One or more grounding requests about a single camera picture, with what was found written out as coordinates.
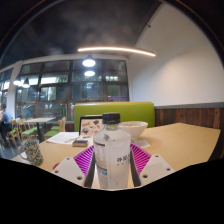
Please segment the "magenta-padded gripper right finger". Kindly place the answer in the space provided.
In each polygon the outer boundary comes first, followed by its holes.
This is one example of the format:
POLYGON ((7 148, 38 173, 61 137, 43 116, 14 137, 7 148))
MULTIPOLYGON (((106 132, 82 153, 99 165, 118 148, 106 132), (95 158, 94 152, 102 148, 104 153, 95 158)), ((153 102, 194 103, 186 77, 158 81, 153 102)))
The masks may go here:
POLYGON ((175 172, 159 155, 151 155, 135 144, 131 144, 130 167, 133 185, 142 187, 175 172))

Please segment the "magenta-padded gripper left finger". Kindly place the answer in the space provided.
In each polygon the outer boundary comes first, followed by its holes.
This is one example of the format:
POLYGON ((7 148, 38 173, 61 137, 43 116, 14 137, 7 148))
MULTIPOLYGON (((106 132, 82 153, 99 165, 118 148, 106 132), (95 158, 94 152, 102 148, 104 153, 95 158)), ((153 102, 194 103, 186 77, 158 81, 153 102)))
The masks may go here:
POLYGON ((52 173, 81 187, 91 188, 95 174, 94 147, 84 149, 75 157, 65 157, 52 173))

